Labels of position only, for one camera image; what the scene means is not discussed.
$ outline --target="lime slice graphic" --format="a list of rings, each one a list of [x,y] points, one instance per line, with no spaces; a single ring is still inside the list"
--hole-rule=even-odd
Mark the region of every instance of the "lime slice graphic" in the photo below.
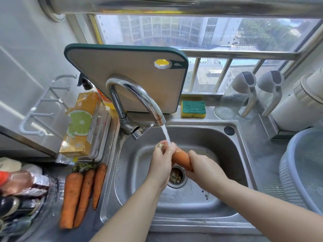
[[[67,131],[66,131],[67,136],[74,138],[74,128],[72,122],[68,125]]]
[[[84,110],[73,110],[71,117],[74,134],[77,136],[86,136],[91,126],[92,115]]]

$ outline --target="forearm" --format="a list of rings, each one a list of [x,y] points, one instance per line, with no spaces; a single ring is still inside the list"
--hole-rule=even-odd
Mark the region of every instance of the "forearm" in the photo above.
[[[92,238],[91,242],[146,240],[161,190],[144,182],[125,205]]]
[[[272,242],[316,242],[323,238],[323,216],[314,212],[254,191],[232,180],[213,193],[235,208]]]

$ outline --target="red bottle cap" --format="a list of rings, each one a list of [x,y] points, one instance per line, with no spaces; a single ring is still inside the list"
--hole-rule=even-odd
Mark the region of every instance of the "red bottle cap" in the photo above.
[[[2,186],[8,180],[9,176],[9,172],[0,171],[0,186]]]

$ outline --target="chrome faucet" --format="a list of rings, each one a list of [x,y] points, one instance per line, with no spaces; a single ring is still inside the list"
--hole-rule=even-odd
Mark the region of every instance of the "chrome faucet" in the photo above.
[[[125,134],[131,134],[135,139],[138,139],[147,130],[154,126],[154,124],[151,123],[144,129],[142,129],[127,116],[127,114],[124,112],[119,95],[115,88],[116,85],[122,86],[123,88],[131,92],[136,98],[138,98],[139,101],[142,102],[142,104],[148,110],[148,112],[154,117],[154,120],[159,126],[163,126],[165,124],[166,121],[160,108],[140,85],[126,76],[114,74],[107,80],[106,87],[110,92],[111,101],[116,109],[116,112],[118,113],[120,127]]]

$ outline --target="orange carrot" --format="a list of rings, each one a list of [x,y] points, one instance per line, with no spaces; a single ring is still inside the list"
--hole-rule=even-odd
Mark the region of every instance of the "orange carrot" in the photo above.
[[[98,206],[106,172],[107,172],[107,166],[104,163],[99,164],[97,173],[95,175],[95,180],[94,180],[94,189],[93,189],[93,208],[94,209],[96,209]]]
[[[95,171],[93,169],[90,169],[86,172],[86,174],[84,176],[80,202],[79,202],[79,206],[78,206],[78,211],[76,212],[73,228],[77,228],[78,226],[80,226],[80,224],[83,220],[83,217],[85,215],[86,208],[88,205],[88,200],[91,195],[94,175],[95,175]]]
[[[60,217],[60,228],[72,228],[76,207],[79,202],[83,182],[81,173],[71,173],[66,177],[64,200]]]
[[[165,153],[168,143],[165,142],[164,144],[160,144],[162,152]],[[184,167],[188,171],[193,171],[192,163],[190,160],[190,157],[188,156],[188,153],[186,153],[184,150],[181,150],[179,147],[176,148],[175,153],[172,156],[172,162],[180,165],[181,167]]]

